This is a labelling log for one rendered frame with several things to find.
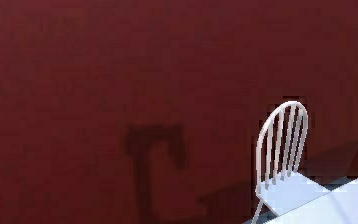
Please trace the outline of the white spindle-back chair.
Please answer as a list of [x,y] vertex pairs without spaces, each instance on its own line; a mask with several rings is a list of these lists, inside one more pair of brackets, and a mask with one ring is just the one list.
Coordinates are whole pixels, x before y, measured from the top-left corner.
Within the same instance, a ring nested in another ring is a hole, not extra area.
[[251,224],[257,224],[263,206],[278,217],[329,192],[298,172],[308,122],[308,112],[298,101],[280,104],[264,122],[255,148],[259,202]]

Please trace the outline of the white table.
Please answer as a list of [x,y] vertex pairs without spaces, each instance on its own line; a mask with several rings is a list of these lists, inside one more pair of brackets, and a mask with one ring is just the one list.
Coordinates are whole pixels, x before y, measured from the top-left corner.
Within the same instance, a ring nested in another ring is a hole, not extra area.
[[358,178],[263,224],[358,224]]

